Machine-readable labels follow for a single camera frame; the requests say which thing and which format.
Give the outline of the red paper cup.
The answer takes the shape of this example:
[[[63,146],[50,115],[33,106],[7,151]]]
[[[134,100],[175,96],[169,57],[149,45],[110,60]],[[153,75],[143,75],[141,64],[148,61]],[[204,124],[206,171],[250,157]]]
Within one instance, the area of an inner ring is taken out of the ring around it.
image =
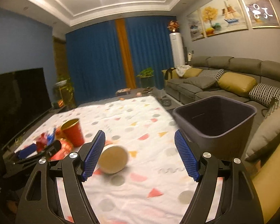
[[[84,136],[79,118],[68,120],[60,129],[74,147],[81,147],[84,144]]]

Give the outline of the framed painting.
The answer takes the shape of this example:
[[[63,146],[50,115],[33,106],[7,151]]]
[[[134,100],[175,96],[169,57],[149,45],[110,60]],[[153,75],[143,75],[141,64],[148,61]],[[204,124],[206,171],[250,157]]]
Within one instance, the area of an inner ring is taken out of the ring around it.
[[[187,22],[190,29],[192,41],[197,41],[205,37],[198,10],[195,10],[187,15]]]
[[[271,0],[241,0],[253,29],[280,28],[280,21]]]

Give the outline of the black television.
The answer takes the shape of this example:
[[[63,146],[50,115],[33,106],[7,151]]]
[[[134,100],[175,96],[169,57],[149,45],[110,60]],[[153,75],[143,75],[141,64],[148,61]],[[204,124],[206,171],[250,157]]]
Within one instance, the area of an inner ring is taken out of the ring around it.
[[[43,68],[0,74],[1,147],[50,109]]]

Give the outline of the dark coffee table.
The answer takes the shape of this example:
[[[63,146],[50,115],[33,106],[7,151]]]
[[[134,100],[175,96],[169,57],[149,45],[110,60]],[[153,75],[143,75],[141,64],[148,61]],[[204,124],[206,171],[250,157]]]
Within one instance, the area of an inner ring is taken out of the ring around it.
[[[159,90],[156,87],[136,89],[124,88],[118,90],[115,95],[118,99],[132,99],[153,96],[166,110],[173,110],[182,105],[178,100],[168,95],[164,89]]]

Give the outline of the light grey cushion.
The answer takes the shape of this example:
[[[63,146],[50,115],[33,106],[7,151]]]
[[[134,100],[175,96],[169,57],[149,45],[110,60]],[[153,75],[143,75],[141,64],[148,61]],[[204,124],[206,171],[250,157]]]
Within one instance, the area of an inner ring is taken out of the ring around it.
[[[263,120],[246,151],[245,160],[255,162],[271,152],[280,144],[280,108]]]

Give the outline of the white standing air conditioner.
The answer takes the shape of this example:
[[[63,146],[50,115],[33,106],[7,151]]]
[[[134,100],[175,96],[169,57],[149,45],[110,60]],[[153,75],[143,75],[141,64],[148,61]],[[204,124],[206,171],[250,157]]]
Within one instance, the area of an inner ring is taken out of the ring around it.
[[[174,32],[169,35],[171,50],[173,56],[174,67],[185,64],[185,55],[183,52],[183,41],[179,32]]]

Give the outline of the blue curtain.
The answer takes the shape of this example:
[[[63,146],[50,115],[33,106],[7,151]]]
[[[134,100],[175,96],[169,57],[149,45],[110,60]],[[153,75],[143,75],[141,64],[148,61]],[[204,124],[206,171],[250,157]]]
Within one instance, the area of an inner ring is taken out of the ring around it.
[[[124,18],[136,78],[152,67],[155,87],[162,89],[162,71],[173,67],[169,21],[174,16]],[[127,88],[115,20],[100,22],[66,34],[68,68],[77,104],[115,96]]]

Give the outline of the mustard cushion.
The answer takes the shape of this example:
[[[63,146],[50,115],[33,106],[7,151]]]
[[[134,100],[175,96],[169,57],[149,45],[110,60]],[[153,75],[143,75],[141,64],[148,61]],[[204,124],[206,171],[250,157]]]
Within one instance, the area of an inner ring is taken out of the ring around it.
[[[226,72],[218,80],[218,86],[240,97],[249,97],[249,92],[257,84],[256,79],[234,72]]]

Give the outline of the red snack wrapper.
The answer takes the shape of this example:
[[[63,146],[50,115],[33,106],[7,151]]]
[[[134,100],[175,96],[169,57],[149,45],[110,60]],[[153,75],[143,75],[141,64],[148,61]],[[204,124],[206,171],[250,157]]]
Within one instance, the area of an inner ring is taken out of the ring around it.
[[[73,150],[72,143],[66,138],[60,127],[54,127],[52,132],[47,131],[35,137],[33,143],[36,144],[38,153],[48,149],[50,161],[62,160]]]

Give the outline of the flower ornament on conditioner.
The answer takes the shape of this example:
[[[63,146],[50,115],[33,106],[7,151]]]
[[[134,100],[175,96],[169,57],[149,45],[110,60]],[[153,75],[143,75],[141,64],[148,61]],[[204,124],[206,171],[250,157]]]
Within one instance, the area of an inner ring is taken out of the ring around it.
[[[179,27],[180,27],[179,23],[175,20],[169,21],[167,25],[167,28],[170,32],[178,32]]]

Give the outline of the tan round paper cup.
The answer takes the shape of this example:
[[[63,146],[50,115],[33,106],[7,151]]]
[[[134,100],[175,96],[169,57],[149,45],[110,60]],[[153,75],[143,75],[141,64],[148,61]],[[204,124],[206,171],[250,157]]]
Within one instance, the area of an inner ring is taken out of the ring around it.
[[[103,148],[97,164],[103,173],[112,175],[123,170],[128,160],[129,155],[124,147],[108,145]]]

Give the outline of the potted green plant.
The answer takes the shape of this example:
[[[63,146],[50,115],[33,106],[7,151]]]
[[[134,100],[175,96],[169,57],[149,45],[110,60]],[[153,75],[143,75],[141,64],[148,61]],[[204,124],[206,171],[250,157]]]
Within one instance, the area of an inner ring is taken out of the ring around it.
[[[153,88],[155,85],[154,82],[154,71],[152,67],[148,67],[137,75],[140,79],[140,84],[142,88]]]

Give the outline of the orange curtain strip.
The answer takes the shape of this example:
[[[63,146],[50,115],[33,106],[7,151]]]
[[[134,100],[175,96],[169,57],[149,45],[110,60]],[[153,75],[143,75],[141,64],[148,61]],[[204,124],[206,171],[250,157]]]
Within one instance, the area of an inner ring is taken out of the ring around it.
[[[131,89],[136,89],[136,78],[130,53],[129,41],[124,18],[115,20],[115,27],[120,46],[122,65],[125,74],[126,86]]]

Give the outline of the middle sailboat painting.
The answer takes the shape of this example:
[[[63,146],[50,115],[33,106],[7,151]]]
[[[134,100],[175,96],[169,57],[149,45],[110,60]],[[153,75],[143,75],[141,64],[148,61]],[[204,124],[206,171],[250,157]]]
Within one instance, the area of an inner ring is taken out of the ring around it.
[[[248,29],[239,0],[211,0],[200,7],[200,16],[207,37]]]

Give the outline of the white cloth on sofa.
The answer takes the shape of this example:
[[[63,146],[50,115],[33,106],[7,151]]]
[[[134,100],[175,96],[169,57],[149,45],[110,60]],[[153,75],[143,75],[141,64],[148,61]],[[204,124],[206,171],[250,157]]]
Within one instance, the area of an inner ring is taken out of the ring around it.
[[[177,66],[176,67],[176,74],[179,76],[179,77],[183,77],[184,74],[187,72],[187,70],[189,70],[192,66],[190,65],[180,65],[180,66]]]

